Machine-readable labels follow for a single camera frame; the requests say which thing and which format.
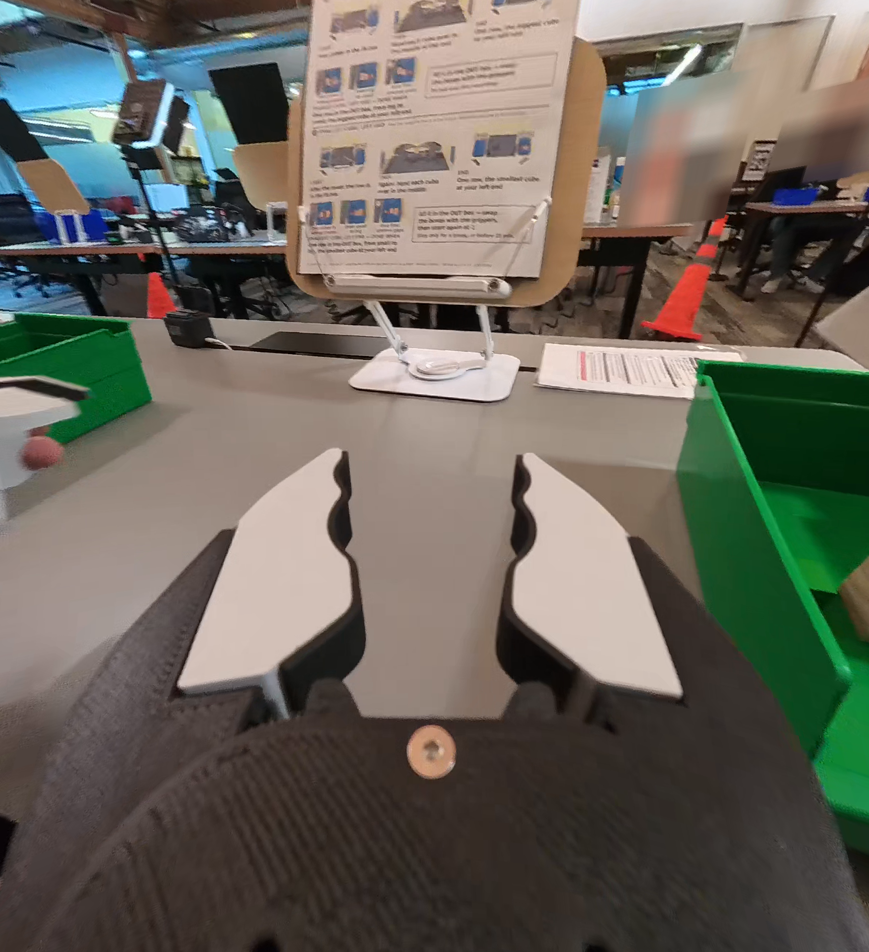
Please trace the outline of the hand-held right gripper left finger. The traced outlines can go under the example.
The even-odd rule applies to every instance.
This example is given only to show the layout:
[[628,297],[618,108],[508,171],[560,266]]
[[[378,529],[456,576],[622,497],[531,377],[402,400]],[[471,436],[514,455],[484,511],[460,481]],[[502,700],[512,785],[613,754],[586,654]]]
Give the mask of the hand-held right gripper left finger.
[[257,688],[276,717],[362,660],[348,453],[330,448],[241,517],[177,680],[185,696]]

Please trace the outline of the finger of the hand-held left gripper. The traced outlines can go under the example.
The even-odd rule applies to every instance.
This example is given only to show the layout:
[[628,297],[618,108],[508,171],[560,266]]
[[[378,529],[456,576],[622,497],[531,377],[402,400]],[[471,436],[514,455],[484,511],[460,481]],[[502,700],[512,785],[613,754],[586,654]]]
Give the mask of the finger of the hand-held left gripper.
[[47,376],[0,377],[0,439],[70,420],[91,396],[88,387]]

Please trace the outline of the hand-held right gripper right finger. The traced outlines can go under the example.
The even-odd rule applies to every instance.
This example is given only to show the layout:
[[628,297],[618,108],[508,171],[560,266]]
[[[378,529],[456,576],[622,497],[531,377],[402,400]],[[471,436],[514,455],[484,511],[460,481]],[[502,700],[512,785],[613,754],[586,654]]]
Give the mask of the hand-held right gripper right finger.
[[610,696],[677,704],[684,689],[633,539],[596,498],[539,455],[517,456],[512,559],[497,659],[514,684],[544,684],[583,720]]

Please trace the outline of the green plastic bin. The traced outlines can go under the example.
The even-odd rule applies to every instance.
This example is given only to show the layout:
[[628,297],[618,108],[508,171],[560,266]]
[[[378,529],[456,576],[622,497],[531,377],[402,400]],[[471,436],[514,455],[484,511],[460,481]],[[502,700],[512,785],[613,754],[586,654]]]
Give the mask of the green plastic bin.
[[38,375],[89,389],[77,417],[51,427],[66,445],[153,399],[122,319],[16,313],[0,325],[0,377]]
[[706,608],[869,854],[869,642],[841,596],[869,565],[869,372],[699,363],[677,479]]

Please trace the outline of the wood-edged desk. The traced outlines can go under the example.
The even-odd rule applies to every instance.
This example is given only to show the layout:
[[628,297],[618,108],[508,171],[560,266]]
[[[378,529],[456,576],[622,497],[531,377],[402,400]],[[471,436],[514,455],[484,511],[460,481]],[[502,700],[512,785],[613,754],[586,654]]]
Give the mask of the wood-edged desk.
[[730,288],[743,300],[802,287],[818,295],[869,286],[869,203],[746,206],[748,249]]
[[215,315],[244,319],[249,311],[272,317],[272,310],[245,297],[243,283],[273,279],[278,289],[290,284],[286,243],[239,239],[228,243],[185,244],[51,244],[35,242],[0,245],[0,259],[22,264],[33,274],[63,277],[83,299],[89,313],[103,317],[106,309],[95,278],[173,272],[177,261],[199,262],[197,277],[209,278],[211,291],[222,291],[225,303],[215,301]]
[[584,226],[576,265],[578,268],[631,268],[624,298],[618,338],[631,339],[641,298],[647,260],[653,244],[688,234],[692,224],[621,228],[616,224]]

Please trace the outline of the grey desk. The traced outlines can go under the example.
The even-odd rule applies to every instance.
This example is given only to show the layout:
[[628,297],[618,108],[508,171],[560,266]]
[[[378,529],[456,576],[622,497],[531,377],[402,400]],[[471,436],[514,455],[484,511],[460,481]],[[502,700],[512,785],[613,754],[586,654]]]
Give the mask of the grey desk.
[[356,391],[355,363],[186,350],[132,325],[153,401],[11,495],[0,534],[0,813],[19,819],[67,711],[203,546],[328,448],[348,452],[367,623],[348,677],[373,717],[492,717],[515,457],[599,500],[694,596],[675,468],[688,405],[536,387],[494,405]]

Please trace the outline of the black desk strip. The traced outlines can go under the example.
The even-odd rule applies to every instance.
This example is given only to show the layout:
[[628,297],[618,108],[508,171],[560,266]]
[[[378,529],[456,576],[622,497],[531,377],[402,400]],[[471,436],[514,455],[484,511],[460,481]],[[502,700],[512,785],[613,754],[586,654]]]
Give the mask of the black desk strip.
[[[416,351],[467,351],[480,354],[486,348],[482,332],[405,328],[399,333],[407,346]],[[492,340],[495,357],[502,354],[513,356],[520,361],[524,370],[538,369],[544,348],[539,337],[498,334]],[[254,344],[231,345],[234,351],[361,360],[372,359],[389,348],[389,341],[384,335],[357,335],[351,331],[334,333],[328,327],[310,332],[283,329]]]

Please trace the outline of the person's left hand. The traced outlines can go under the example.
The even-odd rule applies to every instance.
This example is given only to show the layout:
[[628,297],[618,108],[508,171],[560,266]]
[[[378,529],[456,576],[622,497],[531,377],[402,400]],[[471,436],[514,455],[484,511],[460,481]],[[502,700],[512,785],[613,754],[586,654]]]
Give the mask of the person's left hand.
[[47,470],[55,466],[63,455],[63,446],[48,435],[31,434],[22,447],[20,461],[25,470]]

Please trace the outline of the black power adapter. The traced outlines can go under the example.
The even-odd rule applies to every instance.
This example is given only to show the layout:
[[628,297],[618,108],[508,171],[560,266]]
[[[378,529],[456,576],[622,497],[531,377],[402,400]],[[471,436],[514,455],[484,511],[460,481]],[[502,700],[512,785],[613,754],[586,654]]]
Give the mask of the black power adapter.
[[163,318],[170,340],[179,348],[202,350],[215,340],[214,327],[208,314],[200,311],[178,310]]

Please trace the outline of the laminated paper sheet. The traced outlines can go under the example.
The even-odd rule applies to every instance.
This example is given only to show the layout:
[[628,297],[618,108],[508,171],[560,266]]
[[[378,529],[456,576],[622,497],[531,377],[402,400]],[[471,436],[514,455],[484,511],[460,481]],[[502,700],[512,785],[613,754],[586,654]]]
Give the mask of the laminated paper sheet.
[[585,393],[690,401],[700,363],[744,363],[733,351],[547,344],[538,387]]

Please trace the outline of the white document stand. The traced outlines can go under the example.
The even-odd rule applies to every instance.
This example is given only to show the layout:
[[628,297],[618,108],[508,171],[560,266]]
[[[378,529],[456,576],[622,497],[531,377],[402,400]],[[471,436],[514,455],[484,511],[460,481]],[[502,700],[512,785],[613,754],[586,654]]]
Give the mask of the white document stand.
[[[359,301],[381,328],[388,348],[358,370],[349,384],[358,390],[426,396],[476,403],[497,403],[512,393],[519,359],[497,354],[488,307],[547,303],[567,284],[576,267],[587,181],[597,150],[606,72],[595,46],[573,41],[563,99],[557,161],[550,195],[527,211],[524,228],[532,234],[545,226],[545,245],[535,278],[512,274],[513,263],[497,275],[451,276],[341,273],[320,264],[314,274],[301,272],[302,246],[309,241],[307,214],[300,204],[287,213],[286,262],[298,287],[319,299]],[[472,306],[484,336],[480,351],[451,351],[410,346],[393,326],[384,303],[434,303]]]
[[91,207],[59,162],[44,158],[15,162],[14,165],[40,206],[50,216],[58,244],[108,243],[106,225],[100,218],[93,216],[95,208]]

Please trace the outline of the black light panel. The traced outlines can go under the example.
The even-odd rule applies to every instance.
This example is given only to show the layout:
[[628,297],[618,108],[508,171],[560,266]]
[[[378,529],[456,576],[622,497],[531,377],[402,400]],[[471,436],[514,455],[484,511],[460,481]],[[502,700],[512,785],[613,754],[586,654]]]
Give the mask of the black light panel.
[[46,150],[5,99],[0,99],[0,149],[16,164],[48,158]]
[[239,146],[288,140],[290,107],[276,63],[211,69],[209,77]]

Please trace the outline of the instruction sheet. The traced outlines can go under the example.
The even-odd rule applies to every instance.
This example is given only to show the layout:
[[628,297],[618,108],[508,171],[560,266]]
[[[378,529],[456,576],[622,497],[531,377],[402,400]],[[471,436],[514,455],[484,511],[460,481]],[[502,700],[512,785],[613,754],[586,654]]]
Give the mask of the instruction sheet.
[[576,1],[318,1],[301,274],[535,278]]

